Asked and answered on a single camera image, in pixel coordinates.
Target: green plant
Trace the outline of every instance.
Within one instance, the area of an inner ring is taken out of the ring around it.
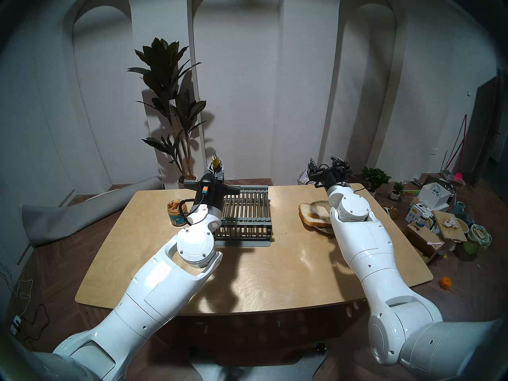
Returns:
[[[396,181],[393,185],[393,191],[402,193],[402,191],[404,191],[404,185],[400,181]]]
[[[365,167],[362,170],[362,175],[369,181],[370,189],[374,191],[381,187],[381,184],[388,184],[388,181],[392,178],[392,176],[388,176],[378,168]]]
[[[191,169],[191,132],[204,123],[201,121],[195,124],[198,114],[205,108],[206,101],[192,100],[189,90],[179,90],[178,80],[185,75],[192,67],[201,64],[196,63],[184,70],[190,60],[182,66],[178,62],[187,51],[188,46],[179,50],[179,42],[168,44],[164,39],[155,38],[151,46],[143,46],[143,51],[135,50],[138,57],[150,66],[150,69],[133,67],[127,72],[141,74],[145,84],[157,95],[152,98],[152,104],[143,101],[136,101],[145,104],[168,119],[173,134],[174,142],[171,143],[170,135],[161,140],[155,138],[143,139],[143,142],[157,150],[170,155],[182,176],[192,175]]]

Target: plate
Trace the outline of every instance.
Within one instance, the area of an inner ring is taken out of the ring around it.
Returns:
[[[328,201],[315,201],[315,202],[312,202],[311,205],[325,206],[326,209],[328,210],[328,214],[330,214],[330,209],[332,208],[330,206],[330,204],[328,203]],[[335,233],[333,232],[333,228],[321,228],[321,227],[314,227],[314,228],[316,228],[318,231],[321,231],[327,235],[335,236]]]

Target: wall outlet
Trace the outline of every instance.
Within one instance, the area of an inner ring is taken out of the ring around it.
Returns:
[[[18,328],[21,325],[21,318],[20,316],[15,316],[12,320],[11,324],[11,333],[16,336],[16,333],[18,332]]]

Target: white box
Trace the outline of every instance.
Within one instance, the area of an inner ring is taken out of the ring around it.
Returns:
[[[422,205],[421,203],[416,203],[409,208],[409,213],[406,216],[406,221],[411,223],[413,221],[418,220],[423,213],[427,213],[429,215],[429,219],[427,220],[426,227],[431,229],[432,225],[434,225],[434,214],[432,214],[432,210]],[[434,229],[431,230],[433,233],[437,234],[439,232],[439,227],[436,225]]]
[[[409,213],[406,216],[407,223],[411,223],[413,221],[418,220],[423,213],[429,214],[429,216],[432,214],[432,211],[425,207],[425,205],[422,205],[421,203],[415,203],[413,206],[409,208]]]
[[[442,209],[451,194],[451,192],[438,183],[429,183],[422,187],[418,194],[418,199],[430,209],[437,210]]]

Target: orange ball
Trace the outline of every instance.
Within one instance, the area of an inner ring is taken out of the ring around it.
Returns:
[[[439,286],[444,290],[449,290],[452,287],[452,281],[448,277],[443,277],[439,280]]]

